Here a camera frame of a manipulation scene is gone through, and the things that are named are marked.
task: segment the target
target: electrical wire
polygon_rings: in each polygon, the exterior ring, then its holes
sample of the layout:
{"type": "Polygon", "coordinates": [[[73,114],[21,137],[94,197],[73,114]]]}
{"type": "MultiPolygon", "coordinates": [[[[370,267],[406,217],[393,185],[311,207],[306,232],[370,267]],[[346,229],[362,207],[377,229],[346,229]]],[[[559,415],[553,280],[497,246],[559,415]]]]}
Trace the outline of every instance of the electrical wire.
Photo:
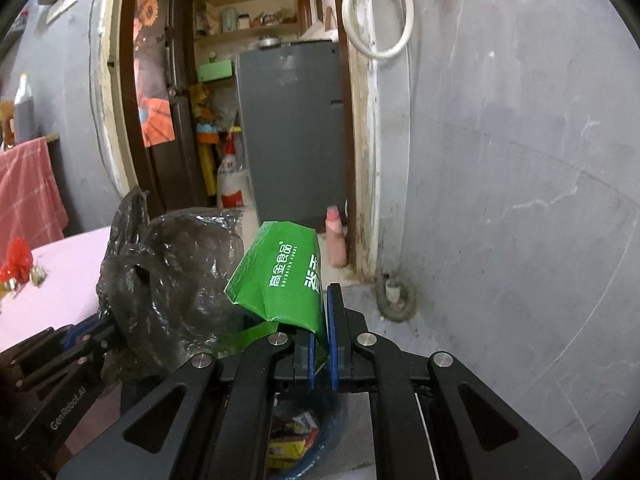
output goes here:
{"type": "Polygon", "coordinates": [[[98,127],[98,119],[97,119],[97,115],[96,115],[96,111],[95,111],[95,105],[94,105],[94,68],[93,68],[93,56],[92,56],[92,41],[91,41],[91,30],[93,27],[93,16],[94,16],[94,6],[95,6],[95,0],[91,0],[91,7],[89,8],[89,33],[88,33],[88,40],[89,40],[89,107],[91,108],[91,118],[92,120],[94,120],[94,129],[95,129],[95,139],[98,143],[98,155],[100,156],[100,163],[102,164],[102,168],[104,170],[104,173],[107,176],[107,179],[109,181],[109,183],[113,186],[113,190],[116,193],[116,196],[118,197],[118,200],[122,200],[122,194],[120,193],[120,190],[118,189],[118,186],[116,186],[116,183],[113,180],[113,177],[111,176],[111,173],[109,172],[108,168],[107,168],[107,163],[104,160],[104,152],[102,150],[102,143],[100,141],[100,128],[98,127]]]}
{"type": "Polygon", "coordinates": [[[350,13],[351,0],[342,0],[342,22],[349,41],[351,41],[359,52],[370,59],[389,59],[397,56],[408,43],[411,33],[414,30],[414,0],[404,0],[404,6],[406,8],[406,17],[404,20],[404,31],[402,32],[400,40],[390,49],[376,52],[370,50],[367,45],[364,44],[353,26],[350,13]]]}

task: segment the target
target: pink bottle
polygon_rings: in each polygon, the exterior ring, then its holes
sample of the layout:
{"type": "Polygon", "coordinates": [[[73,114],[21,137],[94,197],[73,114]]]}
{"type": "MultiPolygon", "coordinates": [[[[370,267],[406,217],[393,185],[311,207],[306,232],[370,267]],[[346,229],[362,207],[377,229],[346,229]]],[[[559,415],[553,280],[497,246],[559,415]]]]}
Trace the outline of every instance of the pink bottle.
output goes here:
{"type": "Polygon", "coordinates": [[[332,267],[345,267],[347,265],[347,245],[344,242],[342,220],[340,212],[334,205],[326,210],[326,248],[329,253],[329,264],[332,267]]]}

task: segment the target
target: red plastic bag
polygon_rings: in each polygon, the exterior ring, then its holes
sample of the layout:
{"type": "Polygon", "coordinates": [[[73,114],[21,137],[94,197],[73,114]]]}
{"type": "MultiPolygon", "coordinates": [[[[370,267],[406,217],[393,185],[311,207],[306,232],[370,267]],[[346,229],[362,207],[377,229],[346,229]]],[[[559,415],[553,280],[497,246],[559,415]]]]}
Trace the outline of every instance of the red plastic bag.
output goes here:
{"type": "Polygon", "coordinates": [[[6,263],[0,269],[0,282],[8,282],[11,278],[15,278],[20,284],[27,283],[31,267],[33,267],[33,254],[27,242],[22,238],[14,238],[6,252],[6,263]]]}

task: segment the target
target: red label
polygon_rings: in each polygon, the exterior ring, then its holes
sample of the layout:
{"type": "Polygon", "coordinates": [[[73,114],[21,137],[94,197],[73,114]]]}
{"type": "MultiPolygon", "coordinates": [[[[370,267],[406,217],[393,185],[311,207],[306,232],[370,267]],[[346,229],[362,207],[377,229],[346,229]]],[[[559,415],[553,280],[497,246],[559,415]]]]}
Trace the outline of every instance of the red label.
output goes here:
{"type": "Polygon", "coordinates": [[[233,193],[233,195],[222,196],[222,207],[242,207],[244,202],[242,201],[242,191],[233,193]]]}

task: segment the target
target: black cable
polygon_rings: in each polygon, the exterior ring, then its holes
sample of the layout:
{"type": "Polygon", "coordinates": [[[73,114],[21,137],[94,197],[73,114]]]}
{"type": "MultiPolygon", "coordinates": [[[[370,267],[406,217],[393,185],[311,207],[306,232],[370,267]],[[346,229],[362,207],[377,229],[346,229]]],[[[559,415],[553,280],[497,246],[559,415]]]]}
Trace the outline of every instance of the black cable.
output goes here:
{"type": "Polygon", "coordinates": [[[89,106],[91,108],[91,117],[92,120],[94,121],[94,129],[95,129],[95,138],[96,141],[98,143],[98,154],[100,155],[100,162],[102,163],[102,168],[104,170],[104,173],[107,176],[107,179],[109,181],[109,183],[111,184],[111,186],[113,187],[113,190],[116,193],[116,196],[118,197],[118,200],[122,200],[122,195],[120,193],[120,191],[118,190],[118,186],[116,186],[116,183],[113,180],[113,177],[111,176],[111,173],[109,172],[108,168],[107,168],[107,164],[104,161],[104,152],[102,150],[102,143],[100,142],[100,128],[98,127],[98,119],[96,117],[96,111],[95,111],[95,106],[94,106],[94,69],[92,67],[93,63],[92,63],[92,42],[91,42],[91,31],[92,31],[92,25],[93,25],[93,16],[94,16],[94,6],[95,6],[95,0],[91,0],[91,7],[89,8],[89,33],[88,33],[88,38],[89,38],[89,106]]]}

